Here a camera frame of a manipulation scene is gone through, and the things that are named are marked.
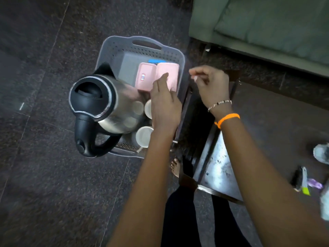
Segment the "pink container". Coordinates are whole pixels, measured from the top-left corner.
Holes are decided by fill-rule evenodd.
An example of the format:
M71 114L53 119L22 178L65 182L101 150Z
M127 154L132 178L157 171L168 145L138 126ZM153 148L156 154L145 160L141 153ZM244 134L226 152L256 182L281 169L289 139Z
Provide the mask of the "pink container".
M167 86L169 90L177 90L179 64L161 62L158 65L142 62L138 67L135 87L142 91L151 91L153 82L163 74L168 73Z

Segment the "kettle button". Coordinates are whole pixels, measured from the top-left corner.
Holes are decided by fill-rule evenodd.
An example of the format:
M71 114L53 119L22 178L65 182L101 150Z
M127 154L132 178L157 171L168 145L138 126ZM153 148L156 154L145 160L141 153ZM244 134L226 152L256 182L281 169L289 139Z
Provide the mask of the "kettle button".
M79 153L84 153L84 150L86 149L84 147L84 143L82 140L78 139L77 142L76 142L76 146L77 146L77 149L79 151Z

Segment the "hand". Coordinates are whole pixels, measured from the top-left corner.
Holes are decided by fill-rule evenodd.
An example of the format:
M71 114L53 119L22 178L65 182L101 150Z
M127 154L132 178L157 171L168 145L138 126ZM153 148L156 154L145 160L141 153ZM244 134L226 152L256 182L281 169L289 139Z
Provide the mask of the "hand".
M222 70L210 66L199 66L189 70L199 88L203 104L209 108L222 100L229 100L229 77ZM212 108L210 112L220 120L232 113L230 103L224 103Z
M151 113L154 130L174 135L181 121L182 104L167 86L168 73L153 82L151 90Z

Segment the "kettle handle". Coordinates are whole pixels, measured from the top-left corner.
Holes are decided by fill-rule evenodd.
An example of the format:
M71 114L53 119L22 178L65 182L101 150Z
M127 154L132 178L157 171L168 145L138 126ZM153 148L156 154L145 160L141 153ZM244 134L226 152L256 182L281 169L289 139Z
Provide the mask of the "kettle handle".
M76 147L82 155L88 158L100 157L111 151L121 138L120 135L110 136L102 145L95 145L97 125L87 115L79 115L75 120L74 140Z

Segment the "blue object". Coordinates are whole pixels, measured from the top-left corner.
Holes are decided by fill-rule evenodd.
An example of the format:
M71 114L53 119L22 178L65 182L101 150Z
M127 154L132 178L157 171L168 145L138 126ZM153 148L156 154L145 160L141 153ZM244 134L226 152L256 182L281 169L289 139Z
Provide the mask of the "blue object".
M161 62L166 62L166 61L164 61L164 60L154 60L154 59L148 60L148 63L153 63L153 64L158 64L158 63L161 63Z

